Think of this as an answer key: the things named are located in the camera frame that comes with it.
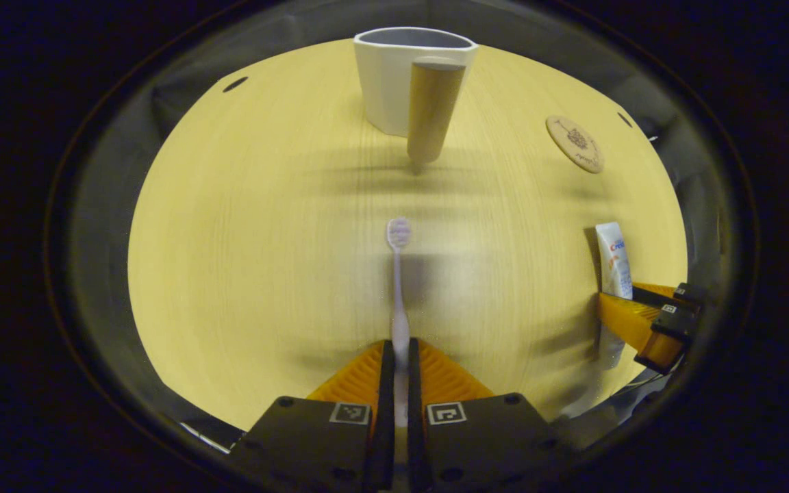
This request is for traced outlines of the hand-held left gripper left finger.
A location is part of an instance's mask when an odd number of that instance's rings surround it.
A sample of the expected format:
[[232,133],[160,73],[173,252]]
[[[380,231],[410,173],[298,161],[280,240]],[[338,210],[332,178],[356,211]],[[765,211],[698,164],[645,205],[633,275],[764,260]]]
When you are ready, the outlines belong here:
[[388,340],[309,396],[280,396],[229,459],[266,492],[377,492],[392,486],[395,355]]

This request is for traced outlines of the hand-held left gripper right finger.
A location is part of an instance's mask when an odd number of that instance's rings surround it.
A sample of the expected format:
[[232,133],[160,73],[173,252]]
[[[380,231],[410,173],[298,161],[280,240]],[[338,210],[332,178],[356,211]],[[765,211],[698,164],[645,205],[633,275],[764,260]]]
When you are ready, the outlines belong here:
[[497,395],[425,341],[408,347],[413,492],[557,492],[573,447],[520,393]]

